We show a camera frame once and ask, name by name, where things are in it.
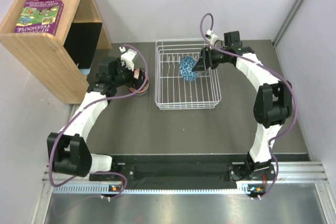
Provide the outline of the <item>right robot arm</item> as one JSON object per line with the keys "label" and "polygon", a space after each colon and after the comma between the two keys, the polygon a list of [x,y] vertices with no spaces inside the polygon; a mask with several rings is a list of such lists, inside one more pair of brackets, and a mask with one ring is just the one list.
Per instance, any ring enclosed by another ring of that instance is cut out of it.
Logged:
{"label": "right robot arm", "polygon": [[218,36],[212,30],[205,34],[209,45],[202,48],[200,57],[193,71],[216,69],[222,63],[230,63],[239,70],[256,90],[253,107],[257,122],[254,143],[249,150],[242,168],[230,170],[232,180],[238,181],[245,177],[258,179],[271,168],[270,150],[274,145],[272,138],[291,116],[291,94],[285,83],[262,68],[256,53],[243,46],[238,31],[225,33],[224,46],[217,50],[215,45]]}

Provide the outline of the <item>blue patterned bowl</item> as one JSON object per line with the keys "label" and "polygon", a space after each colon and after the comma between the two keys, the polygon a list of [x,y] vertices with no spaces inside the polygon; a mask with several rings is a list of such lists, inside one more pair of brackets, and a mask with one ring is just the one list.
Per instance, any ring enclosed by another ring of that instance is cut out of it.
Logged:
{"label": "blue patterned bowl", "polygon": [[185,56],[179,63],[180,74],[185,81],[194,81],[198,77],[198,73],[193,71],[196,61],[191,56]]}

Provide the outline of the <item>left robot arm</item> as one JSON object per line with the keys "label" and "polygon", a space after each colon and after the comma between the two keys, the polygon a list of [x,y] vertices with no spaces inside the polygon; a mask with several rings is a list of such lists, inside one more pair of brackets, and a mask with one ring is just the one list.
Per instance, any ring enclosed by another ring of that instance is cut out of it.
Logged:
{"label": "left robot arm", "polygon": [[86,141],[99,115],[111,100],[118,99],[117,89],[125,86],[128,96],[147,92],[150,82],[143,68],[136,68],[139,54],[127,49],[117,58],[105,57],[99,64],[95,81],[89,85],[84,99],[70,121],[47,138],[49,171],[85,177],[101,172],[107,180],[114,180],[119,168],[109,155],[90,153]]}

